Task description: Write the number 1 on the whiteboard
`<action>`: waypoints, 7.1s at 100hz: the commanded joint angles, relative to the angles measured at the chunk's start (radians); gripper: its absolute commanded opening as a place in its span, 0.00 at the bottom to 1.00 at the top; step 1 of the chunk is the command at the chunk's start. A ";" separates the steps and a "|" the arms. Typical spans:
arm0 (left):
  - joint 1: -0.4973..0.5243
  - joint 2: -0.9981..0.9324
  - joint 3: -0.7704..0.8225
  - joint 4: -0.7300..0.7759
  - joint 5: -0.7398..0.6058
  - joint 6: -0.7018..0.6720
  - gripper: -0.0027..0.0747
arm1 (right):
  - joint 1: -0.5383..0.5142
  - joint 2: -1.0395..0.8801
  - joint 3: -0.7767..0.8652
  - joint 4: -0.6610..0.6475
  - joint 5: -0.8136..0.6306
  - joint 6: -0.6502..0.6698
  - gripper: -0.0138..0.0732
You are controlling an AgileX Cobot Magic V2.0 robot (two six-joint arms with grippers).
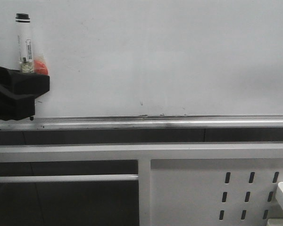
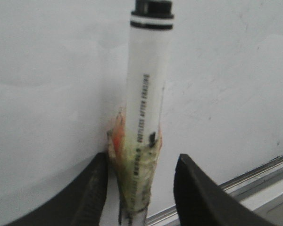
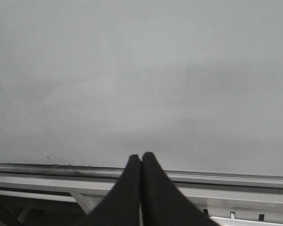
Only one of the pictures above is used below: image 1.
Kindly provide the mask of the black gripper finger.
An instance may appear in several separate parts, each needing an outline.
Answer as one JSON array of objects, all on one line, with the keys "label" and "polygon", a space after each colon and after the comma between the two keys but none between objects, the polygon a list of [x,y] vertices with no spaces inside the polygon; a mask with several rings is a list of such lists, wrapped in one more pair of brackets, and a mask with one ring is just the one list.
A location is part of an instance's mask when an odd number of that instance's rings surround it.
[{"label": "black gripper finger", "polygon": [[38,73],[22,73],[0,66],[0,101],[37,98],[50,90],[50,77]]},{"label": "black gripper finger", "polygon": [[18,95],[0,85],[0,120],[22,120],[35,115],[35,97]]}]

